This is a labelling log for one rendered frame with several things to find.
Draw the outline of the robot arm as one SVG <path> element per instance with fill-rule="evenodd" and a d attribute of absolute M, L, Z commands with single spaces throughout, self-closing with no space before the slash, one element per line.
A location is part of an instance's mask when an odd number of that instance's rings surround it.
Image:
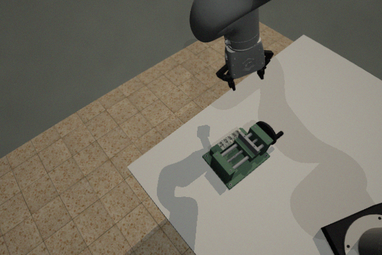
<path fill-rule="evenodd" d="M 224 36 L 226 46 L 249 49 L 260 38 L 258 8 L 269 1 L 193 0 L 190 28 L 201 42 Z M 382 215 L 356 219 L 346 230 L 343 243 L 345 255 L 382 255 Z"/>

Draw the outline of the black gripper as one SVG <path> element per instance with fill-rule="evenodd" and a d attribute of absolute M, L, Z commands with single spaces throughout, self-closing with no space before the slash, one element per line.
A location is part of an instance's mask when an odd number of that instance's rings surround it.
<path fill-rule="evenodd" d="M 229 45 L 225 46 L 226 64 L 216 72 L 216 75 L 223 81 L 228 82 L 229 87 L 235 91 L 234 79 L 256 71 L 260 79 L 264 79 L 264 70 L 273 55 L 272 51 L 263 49 L 261 38 L 253 47 L 246 50 L 234 50 Z M 225 72 L 227 72 L 226 75 Z"/>

